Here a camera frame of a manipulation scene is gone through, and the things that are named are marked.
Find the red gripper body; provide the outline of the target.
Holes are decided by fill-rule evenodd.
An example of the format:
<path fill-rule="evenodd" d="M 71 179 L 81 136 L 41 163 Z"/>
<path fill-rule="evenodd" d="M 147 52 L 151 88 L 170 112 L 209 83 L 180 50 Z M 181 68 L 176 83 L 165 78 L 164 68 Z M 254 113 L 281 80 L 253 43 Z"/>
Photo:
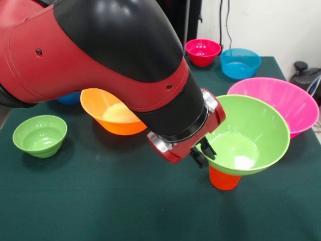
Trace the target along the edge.
<path fill-rule="evenodd" d="M 163 158 L 175 164 L 190 155 L 192 147 L 196 147 L 202 152 L 199 140 L 206 137 L 207 134 L 212 133 L 225 120 L 225 113 L 218 101 L 212 103 L 206 102 L 205 112 L 201 114 L 201 117 L 204 119 L 204 122 L 199 128 L 192 128 L 192 133 L 188 134 L 186 138 L 182 138 L 179 141 L 166 141 L 163 137 L 150 132 L 148 140 Z"/>

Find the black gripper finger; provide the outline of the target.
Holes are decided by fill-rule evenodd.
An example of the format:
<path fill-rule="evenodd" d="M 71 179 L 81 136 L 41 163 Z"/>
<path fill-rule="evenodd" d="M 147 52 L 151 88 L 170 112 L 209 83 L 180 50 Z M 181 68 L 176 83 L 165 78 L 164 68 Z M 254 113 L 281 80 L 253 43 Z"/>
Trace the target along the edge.
<path fill-rule="evenodd" d="M 190 149 L 190 156 L 194 159 L 194 161 L 197 163 L 199 168 L 208 167 L 209 163 L 208 163 L 206 157 L 196 147 L 192 147 Z"/>
<path fill-rule="evenodd" d="M 212 160 L 216 159 L 216 152 L 214 151 L 206 137 L 201 138 L 199 140 L 199 144 L 201 145 L 201 150 L 205 156 L 209 157 Z"/>

